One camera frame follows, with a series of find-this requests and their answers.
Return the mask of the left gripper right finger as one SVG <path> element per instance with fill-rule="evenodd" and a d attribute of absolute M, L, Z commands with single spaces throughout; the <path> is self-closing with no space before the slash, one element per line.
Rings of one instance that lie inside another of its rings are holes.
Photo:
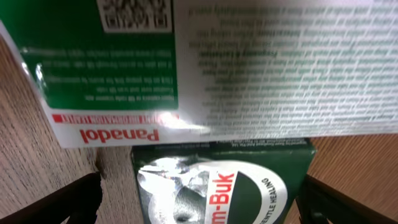
<path fill-rule="evenodd" d="M 305 176 L 296 204 L 301 224 L 397 224 L 310 175 Z"/>

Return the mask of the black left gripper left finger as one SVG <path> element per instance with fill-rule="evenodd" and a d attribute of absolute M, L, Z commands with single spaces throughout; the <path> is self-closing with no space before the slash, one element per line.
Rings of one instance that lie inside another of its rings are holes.
<path fill-rule="evenodd" d="M 1 224 L 94 224 L 103 199 L 101 175 L 90 173 L 1 219 Z"/>

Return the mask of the dark green tape box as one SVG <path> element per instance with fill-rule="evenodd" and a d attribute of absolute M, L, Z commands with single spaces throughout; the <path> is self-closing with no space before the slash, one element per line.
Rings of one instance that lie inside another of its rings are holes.
<path fill-rule="evenodd" d="M 283 223 L 316 154 L 298 139 L 135 146 L 133 169 L 150 224 Z"/>

